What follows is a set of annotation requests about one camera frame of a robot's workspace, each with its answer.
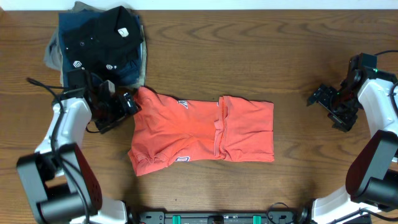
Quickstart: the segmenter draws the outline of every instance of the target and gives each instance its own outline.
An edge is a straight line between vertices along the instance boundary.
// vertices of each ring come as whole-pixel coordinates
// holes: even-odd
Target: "stack of clothes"
[[[94,84],[110,80],[116,86],[138,88],[146,77],[146,43],[139,16],[122,6],[102,11],[82,2],[59,14],[45,49],[46,66],[67,73],[77,68],[93,74]]]

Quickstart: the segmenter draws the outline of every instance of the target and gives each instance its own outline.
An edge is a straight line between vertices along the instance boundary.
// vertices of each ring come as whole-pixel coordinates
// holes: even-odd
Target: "folded clothing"
[[[274,161],[273,103],[176,100],[145,87],[134,100],[142,110],[129,157],[138,176],[182,161]]]
[[[114,30],[119,26],[126,26],[129,35],[122,37],[117,29]],[[117,7],[104,12],[77,1],[70,12],[59,14],[59,28],[46,47],[44,62],[48,67],[62,71],[61,83],[64,86],[68,83],[68,71],[84,67],[97,74],[93,77],[94,84],[101,83],[96,78],[101,77],[117,86],[137,88],[145,80],[145,63],[142,61],[146,60],[146,45],[144,42],[136,43],[143,39],[139,16],[134,15],[132,10]],[[123,43],[133,43],[136,47],[129,49]],[[104,57],[92,57],[90,54]]]

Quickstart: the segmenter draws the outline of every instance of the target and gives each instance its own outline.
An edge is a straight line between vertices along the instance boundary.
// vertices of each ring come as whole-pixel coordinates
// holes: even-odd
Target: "wood grain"
[[[52,97],[26,77],[59,84],[44,48],[58,12],[5,12],[0,17],[0,223],[32,223],[16,161],[41,142]],[[363,111],[349,133],[331,129],[321,106],[306,107],[319,84],[338,86],[360,52],[398,46],[397,11],[140,11],[147,37],[147,86],[181,99],[221,95],[275,105],[275,162],[197,161],[135,177],[126,155],[129,119],[104,136],[86,134],[83,153],[103,193],[139,210],[265,210],[298,207],[345,183],[369,141]],[[398,54],[379,57],[398,72]]]

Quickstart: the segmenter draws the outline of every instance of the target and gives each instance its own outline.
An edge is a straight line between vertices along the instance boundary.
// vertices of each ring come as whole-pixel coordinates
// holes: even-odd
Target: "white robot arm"
[[[347,124],[353,123],[348,119],[344,120],[345,116],[355,121],[356,115],[353,115],[353,111],[356,112],[356,106],[358,108],[362,106],[366,113],[372,140],[351,165],[346,181],[349,186],[344,185],[332,194],[314,201],[311,209],[312,220],[317,223],[344,223],[366,213],[360,212],[361,209],[377,213],[381,210],[389,211],[397,208],[398,204],[388,202],[384,198],[386,194],[392,200],[398,199],[396,195],[394,196],[394,193],[398,193],[398,186],[391,186],[394,180],[386,178],[389,175],[396,175],[394,171],[388,169],[388,166],[391,161],[397,162],[398,117],[394,109],[396,108],[394,96],[397,92],[395,89],[397,80],[395,75],[378,70],[376,60],[377,57],[374,55],[356,56],[350,61],[348,77],[341,84],[342,88],[339,91],[336,92],[332,87],[325,89],[321,86],[320,88],[320,90],[323,89],[323,93],[319,95],[318,102],[329,110],[329,117],[337,122],[334,127],[338,129],[343,127],[343,131],[349,131],[351,127]],[[323,98],[328,97],[336,97],[335,103],[328,99],[327,101],[331,103],[323,104],[325,102]],[[371,192],[373,195],[369,196],[372,186],[377,184],[379,184],[378,187],[374,188],[380,192]]]
[[[90,121],[104,133],[136,113],[138,107],[129,93],[115,94],[110,81],[93,87],[86,70],[68,73],[68,81],[68,86],[74,87],[56,97],[54,116],[44,140],[35,153],[17,162],[34,218],[37,223],[131,223],[124,202],[102,196],[80,149]],[[49,89],[32,79],[28,82]],[[67,183],[47,186],[46,181],[61,175]]]

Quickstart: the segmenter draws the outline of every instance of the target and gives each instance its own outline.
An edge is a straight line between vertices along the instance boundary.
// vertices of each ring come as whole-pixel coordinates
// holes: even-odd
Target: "white logo on shirt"
[[[175,161],[176,162],[189,162],[190,159],[191,159],[191,157],[189,157],[189,156],[182,156],[182,157],[177,157],[177,159]]]
[[[188,109],[188,103],[186,100],[178,100],[177,103],[181,104],[184,106],[186,109]]]
[[[129,35],[129,31],[125,27],[118,29],[120,36],[127,37]]]
[[[75,68],[80,67],[80,66],[81,66],[81,62],[75,61],[75,62],[73,63],[73,66],[75,66]]]

